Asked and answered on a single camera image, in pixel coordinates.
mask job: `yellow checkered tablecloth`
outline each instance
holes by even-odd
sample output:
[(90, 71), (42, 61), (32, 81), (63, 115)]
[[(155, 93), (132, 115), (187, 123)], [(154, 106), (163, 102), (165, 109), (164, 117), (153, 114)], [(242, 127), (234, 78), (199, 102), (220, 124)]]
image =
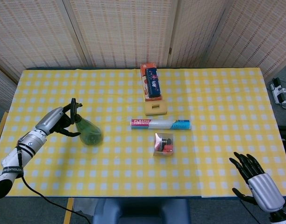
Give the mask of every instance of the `yellow checkered tablecloth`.
[[(27, 70), (0, 140), (0, 161), (50, 110), (76, 98), (100, 127), (99, 147), (58, 133), (25, 167), (46, 196), (233, 196), (250, 193), (229, 162), (250, 153), (286, 195), (286, 155), (260, 69), (158, 69), (168, 105), (157, 119), (190, 119), (191, 130), (131, 130), (145, 118), (140, 70)], [(155, 132), (173, 133), (175, 154), (153, 156)], [(34, 196), (17, 179), (10, 196)]]

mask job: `small plastic container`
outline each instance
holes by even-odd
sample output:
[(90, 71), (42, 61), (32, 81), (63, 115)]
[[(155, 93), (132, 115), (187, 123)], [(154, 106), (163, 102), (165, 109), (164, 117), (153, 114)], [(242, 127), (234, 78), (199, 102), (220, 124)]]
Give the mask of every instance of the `small plastic container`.
[(154, 156), (171, 156), (173, 154), (173, 134), (155, 133)]

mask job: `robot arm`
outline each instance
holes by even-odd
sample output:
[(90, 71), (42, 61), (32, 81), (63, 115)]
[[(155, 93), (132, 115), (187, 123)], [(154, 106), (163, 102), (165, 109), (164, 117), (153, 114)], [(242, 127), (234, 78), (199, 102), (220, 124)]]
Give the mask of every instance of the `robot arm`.
[[(27, 133), (17, 141), (16, 147), (2, 161), (2, 173), (0, 175), (0, 199), (5, 197), (16, 178), (23, 176), (23, 167), (35, 156), (38, 150), (46, 142), (46, 137), (58, 132), (70, 137), (80, 133), (71, 133), (65, 128), (74, 123), (77, 108), (82, 104), (76, 103), (73, 98), (67, 106), (59, 107), (44, 116), (36, 125), (36, 130)], [(69, 118), (65, 113), (71, 110)]]
[(233, 158), (229, 160), (236, 166), (253, 197), (243, 195), (238, 189), (232, 191), (241, 200), (258, 205), (263, 211), (270, 213), (271, 224), (286, 224), (286, 213), (282, 210), (285, 200), (273, 179), (264, 172), (258, 161), (251, 155), (234, 152), (240, 163)]

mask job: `orange box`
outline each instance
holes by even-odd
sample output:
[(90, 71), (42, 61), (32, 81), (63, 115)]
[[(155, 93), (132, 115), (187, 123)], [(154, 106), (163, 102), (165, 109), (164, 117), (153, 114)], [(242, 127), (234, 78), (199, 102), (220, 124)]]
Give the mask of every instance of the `orange box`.
[(145, 71), (146, 71), (146, 69), (156, 68), (156, 67), (157, 67), (157, 65), (155, 63), (143, 63), (140, 66), (140, 72), (141, 72), (141, 79), (142, 79), (145, 101), (162, 100), (162, 94), (161, 94), (161, 96), (154, 97), (154, 98), (149, 98), (149, 95), (148, 95), (148, 87), (147, 87), (147, 80), (146, 80)]

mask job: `gray floor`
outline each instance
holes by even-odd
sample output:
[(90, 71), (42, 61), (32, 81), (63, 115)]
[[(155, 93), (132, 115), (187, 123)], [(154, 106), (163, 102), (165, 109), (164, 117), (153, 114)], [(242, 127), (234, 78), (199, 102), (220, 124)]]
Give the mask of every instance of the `gray floor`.
[[(286, 81), (286, 67), (278, 74)], [(269, 92), (273, 111), (278, 125), (286, 125), (286, 110), (273, 102)], [(3, 115), (0, 108), (0, 120)], [(66, 206), (67, 198), (50, 198), (50, 200)], [(268, 214), (258, 206), (246, 204), (260, 223), (269, 223)], [(193, 224), (256, 224), (237, 199), (191, 199), (191, 220)], [(63, 223), (65, 211), (48, 204), (42, 198), (3, 198), (0, 200), (0, 224), (60, 224)], [(83, 218), (72, 215), (71, 224), (85, 224)]]

